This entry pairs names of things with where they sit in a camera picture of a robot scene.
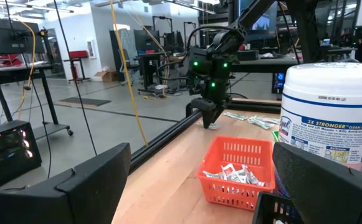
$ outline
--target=orange plastic basket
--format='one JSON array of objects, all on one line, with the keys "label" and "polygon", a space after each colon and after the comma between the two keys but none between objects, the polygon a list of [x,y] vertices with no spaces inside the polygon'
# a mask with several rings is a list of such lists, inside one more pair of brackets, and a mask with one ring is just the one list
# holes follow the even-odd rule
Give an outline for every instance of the orange plastic basket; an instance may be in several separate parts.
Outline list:
[{"label": "orange plastic basket", "polygon": [[[212,174],[222,172],[221,166],[229,163],[235,170],[242,169],[242,164],[248,165],[258,180],[265,182],[265,187],[213,179],[203,174],[204,170]],[[217,136],[196,175],[208,202],[254,211],[259,192],[271,192],[275,188],[274,170],[270,141]]]}]

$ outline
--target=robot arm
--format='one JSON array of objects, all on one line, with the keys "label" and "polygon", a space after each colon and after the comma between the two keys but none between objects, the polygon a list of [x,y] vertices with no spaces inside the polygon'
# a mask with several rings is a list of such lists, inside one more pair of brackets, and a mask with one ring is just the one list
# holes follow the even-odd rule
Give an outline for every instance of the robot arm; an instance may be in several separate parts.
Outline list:
[{"label": "robot arm", "polygon": [[200,94],[193,99],[191,106],[201,110],[204,128],[218,119],[224,111],[227,101],[229,67],[237,63],[232,54],[243,44],[247,30],[274,3],[275,0],[254,0],[228,28],[214,37],[213,43],[206,49],[191,48],[185,61],[189,77],[189,94]]}]

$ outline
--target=workbench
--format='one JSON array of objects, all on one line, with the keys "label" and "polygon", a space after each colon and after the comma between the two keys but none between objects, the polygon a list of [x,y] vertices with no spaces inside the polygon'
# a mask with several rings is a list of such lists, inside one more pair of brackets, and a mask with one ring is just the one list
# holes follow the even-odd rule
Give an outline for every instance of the workbench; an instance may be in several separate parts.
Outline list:
[{"label": "workbench", "polygon": [[[225,110],[246,116],[279,114]],[[205,130],[193,123],[127,180],[112,223],[251,223],[254,213],[207,202],[196,170],[217,135],[274,141],[272,131],[221,115],[221,127]]]}]

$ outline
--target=chair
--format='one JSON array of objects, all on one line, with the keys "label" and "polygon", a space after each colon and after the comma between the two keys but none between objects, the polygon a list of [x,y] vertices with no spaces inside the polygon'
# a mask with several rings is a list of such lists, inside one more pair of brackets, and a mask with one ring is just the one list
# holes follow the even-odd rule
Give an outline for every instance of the chair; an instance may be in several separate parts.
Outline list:
[{"label": "chair", "polygon": [[[123,49],[123,51],[124,51],[124,56],[125,56],[126,67],[127,67],[128,71],[130,72],[131,84],[133,84],[133,74],[140,69],[140,65],[131,64],[130,57],[128,56],[128,52],[125,49]],[[123,57],[121,57],[120,49],[118,49],[118,53],[120,54],[120,58],[121,58],[120,72],[125,73]],[[120,84],[121,85],[127,84],[127,81],[121,82]]]}]

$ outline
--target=white container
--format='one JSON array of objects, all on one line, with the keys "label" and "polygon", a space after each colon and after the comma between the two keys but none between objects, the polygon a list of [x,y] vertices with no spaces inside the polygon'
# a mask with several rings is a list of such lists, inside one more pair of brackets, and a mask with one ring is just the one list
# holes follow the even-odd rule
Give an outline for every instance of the white container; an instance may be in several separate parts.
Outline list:
[{"label": "white container", "polygon": [[362,64],[287,70],[279,141],[362,171]]}]

